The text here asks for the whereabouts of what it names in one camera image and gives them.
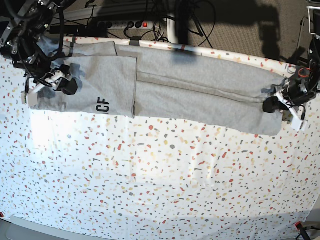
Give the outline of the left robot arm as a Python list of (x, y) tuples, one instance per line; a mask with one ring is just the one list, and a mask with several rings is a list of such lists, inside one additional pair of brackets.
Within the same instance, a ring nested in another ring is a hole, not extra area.
[(290, 125), (295, 131), (303, 131), (307, 127), (307, 103), (320, 93), (320, 2), (308, 0), (307, 3), (308, 16), (301, 20), (300, 27), (303, 28), (308, 21), (312, 39), (307, 59), (296, 58), (304, 67), (297, 66), (296, 70), (290, 70), (290, 77), (279, 85), (273, 85), (262, 106), (263, 111), (269, 114), (289, 111), (292, 115)]

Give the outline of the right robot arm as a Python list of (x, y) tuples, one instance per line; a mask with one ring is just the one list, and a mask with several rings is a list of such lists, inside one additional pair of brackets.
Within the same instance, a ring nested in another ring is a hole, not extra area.
[[(2, 0), (0, 2), (0, 55), (13, 62), (14, 68), (25, 71), (22, 102), (29, 107), (38, 103), (38, 92), (49, 88), (65, 95), (78, 90), (71, 77), (70, 67), (53, 69), (52, 62), (63, 55), (64, 10), (73, 0)], [(47, 55), (38, 41), (47, 31), (55, 15), (59, 15), (58, 48)]]

